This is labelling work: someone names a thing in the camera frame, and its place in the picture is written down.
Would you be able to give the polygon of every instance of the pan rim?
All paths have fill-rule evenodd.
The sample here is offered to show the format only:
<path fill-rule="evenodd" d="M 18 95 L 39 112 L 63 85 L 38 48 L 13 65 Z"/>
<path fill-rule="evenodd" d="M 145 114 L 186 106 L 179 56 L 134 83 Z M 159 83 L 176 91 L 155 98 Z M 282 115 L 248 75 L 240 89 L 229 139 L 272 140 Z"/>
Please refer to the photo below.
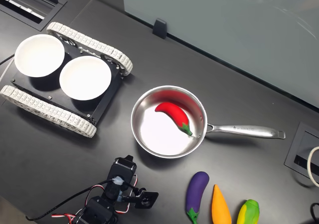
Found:
<path fill-rule="evenodd" d="M 198 106 L 201 107 L 202 112 L 203 112 L 203 131 L 202 131 L 202 136 L 197 140 L 197 144 L 191 148 L 190 150 L 180 153 L 180 154 L 176 154 L 176 155 L 163 155 L 163 154 L 159 154 L 156 153 L 152 150 L 150 150 L 149 148 L 147 148 L 143 142 L 140 141 L 140 139 L 138 138 L 137 134 L 134 131 L 133 128 L 133 120 L 134 120 L 134 115 L 136 113 L 136 110 L 138 108 L 138 106 L 140 105 L 140 103 L 147 97 L 149 96 L 151 93 L 153 93 L 156 90 L 161 90 L 161 89 L 173 89 L 173 90 L 178 90 L 180 92 L 185 93 L 186 95 L 188 95 L 190 98 L 192 98 L 194 101 L 197 102 Z M 195 149 L 197 149 L 199 147 L 199 145 L 203 142 L 206 132 L 207 132 L 207 114 L 206 114 L 206 110 L 204 108 L 204 106 L 202 105 L 202 103 L 200 102 L 200 100 L 197 98 L 197 96 L 195 96 L 192 92 L 182 88 L 182 87 L 178 87 L 178 86 L 171 86 L 171 85 L 165 85 L 165 86 L 158 86 L 155 87 L 153 89 L 148 90 L 147 92 L 145 92 L 135 103 L 133 109 L 132 109 L 132 113 L 131 113 L 131 129 L 132 129 L 132 133 L 134 135 L 134 138 L 136 140 L 136 142 L 148 153 L 150 153 L 151 155 L 154 155 L 156 157 L 159 158 L 165 158 L 165 159 L 176 159 L 176 158 L 181 158 L 184 157 L 188 154 L 190 154 L 191 152 L 193 152 Z"/>

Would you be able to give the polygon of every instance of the white wire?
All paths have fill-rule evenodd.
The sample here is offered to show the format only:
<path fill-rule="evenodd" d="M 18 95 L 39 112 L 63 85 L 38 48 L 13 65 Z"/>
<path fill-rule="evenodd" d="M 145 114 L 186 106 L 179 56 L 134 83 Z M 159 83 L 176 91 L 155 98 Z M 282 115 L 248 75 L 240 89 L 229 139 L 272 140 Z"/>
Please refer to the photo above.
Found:
<path fill-rule="evenodd" d="M 319 187 L 319 184 L 315 181 L 315 179 L 311 173 L 311 169 L 310 169 L 311 158 L 313 157 L 314 152 L 316 152 L 317 150 L 319 150 L 319 146 L 316 148 L 313 148 L 308 156 L 307 171 L 308 171 L 308 175 L 309 175 L 310 180 L 313 182 L 313 184 L 315 184 L 317 187 Z"/>
<path fill-rule="evenodd" d="M 89 193 L 88 193 L 88 195 L 87 195 L 87 197 L 86 197 L 86 199 L 85 199 L 85 205 L 84 205 L 84 206 L 86 206 L 86 205 L 88 204 L 88 200 L 89 200 L 90 193 L 91 193 L 92 189 L 94 189 L 94 188 L 102 188 L 103 191 L 104 191 L 104 187 L 103 187 L 102 185 L 98 185 L 98 184 L 97 184 L 97 185 L 92 186 L 92 187 L 91 187 L 91 190 L 89 191 Z"/>
<path fill-rule="evenodd" d="M 11 64 L 14 61 L 14 57 L 10 60 L 9 64 L 7 65 L 6 69 L 4 70 L 4 72 L 2 73 L 1 77 L 0 77 L 0 82 L 2 81 L 4 75 L 6 74 L 6 72 L 8 71 L 8 69 L 10 68 Z"/>
<path fill-rule="evenodd" d="M 137 176 L 137 174 L 135 174 L 134 176 L 136 176 L 136 180 L 135 180 L 135 183 L 134 183 L 134 187 L 136 186 L 136 184 L 138 183 L 138 176 Z M 127 205 L 127 207 L 126 207 L 126 211 L 125 212 L 123 212 L 123 211 L 117 211 L 117 210 L 115 210 L 118 214 L 125 214 L 125 213 L 127 213 L 128 211 L 129 211 L 129 209 L 130 209 L 130 203 Z"/>

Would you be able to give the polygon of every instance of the toy chili pepper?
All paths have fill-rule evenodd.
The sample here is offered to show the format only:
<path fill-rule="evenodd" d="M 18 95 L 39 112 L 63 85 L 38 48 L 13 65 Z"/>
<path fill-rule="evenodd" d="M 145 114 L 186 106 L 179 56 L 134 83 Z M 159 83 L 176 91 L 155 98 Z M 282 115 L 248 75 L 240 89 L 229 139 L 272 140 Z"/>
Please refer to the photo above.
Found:
<path fill-rule="evenodd" d="M 163 112 L 170 116 L 177 127 L 184 133 L 188 134 L 189 136 L 192 135 L 192 132 L 189 130 L 189 120 L 185 112 L 178 107 L 169 102 L 164 102 L 159 104 L 156 109 L 156 112 Z"/>

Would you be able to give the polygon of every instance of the table surface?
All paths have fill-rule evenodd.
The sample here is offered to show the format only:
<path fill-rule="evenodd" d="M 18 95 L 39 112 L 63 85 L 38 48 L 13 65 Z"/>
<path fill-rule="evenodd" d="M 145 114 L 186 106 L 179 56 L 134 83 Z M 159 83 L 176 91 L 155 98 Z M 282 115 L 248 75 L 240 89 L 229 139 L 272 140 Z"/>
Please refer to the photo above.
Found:
<path fill-rule="evenodd" d="M 14 53 L 35 29 L 0 12 L 0 60 Z M 310 224 L 310 205 L 319 189 L 284 165 L 299 123 L 319 129 L 319 114 L 289 98 L 171 40 L 110 7 L 104 0 L 68 0 L 53 19 L 123 51 L 132 73 L 102 116 L 92 139 L 59 128 L 0 100 L 0 195 L 30 217 L 37 217 L 69 196 L 106 179 L 116 157 L 134 156 L 139 187 L 159 192 L 151 210 L 132 208 L 120 224 L 191 223 L 184 210 L 192 176 L 205 171 L 210 182 L 198 223 L 212 223 L 211 200 L 218 184 L 236 223 L 244 200 L 259 202 L 260 224 Z M 16 72 L 11 67 L 1 83 Z M 139 147 L 130 117 L 147 90 L 176 85 L 194 93 L 214 124 L 251 124 L 284 130 L 285 140 L 209 134 L 190 155 L 154 158 Z M 59 208 L 75 213 L 80 196 Z M 65 223 L 50 217 L 38 223 Z"/>

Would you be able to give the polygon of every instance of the toy eggplant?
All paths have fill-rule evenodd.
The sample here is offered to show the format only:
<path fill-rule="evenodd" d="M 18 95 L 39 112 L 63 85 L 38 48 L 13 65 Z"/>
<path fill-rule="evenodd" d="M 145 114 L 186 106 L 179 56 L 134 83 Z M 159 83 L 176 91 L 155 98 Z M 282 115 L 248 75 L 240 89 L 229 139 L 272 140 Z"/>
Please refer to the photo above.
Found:
<path fill-rule="evenodd" d="M 237 224 L 257 224 L 259 219 L 259 205 L 258 202 L 249 199 L 241 207 Z"/>
<path fill-rule="evenodd" d="M 186 194 L 186 213 L 194 224 L 197 224 L 201 198 L 208 182 L 209 176 L 205 172 L 196 173 L 189 182 Z"/>
<path fill-rule="evenodd" d="M 217 185 L 214 186 L 211 215 L 214 224 L 231 224 L 231 215 L 227 203 Z"/>

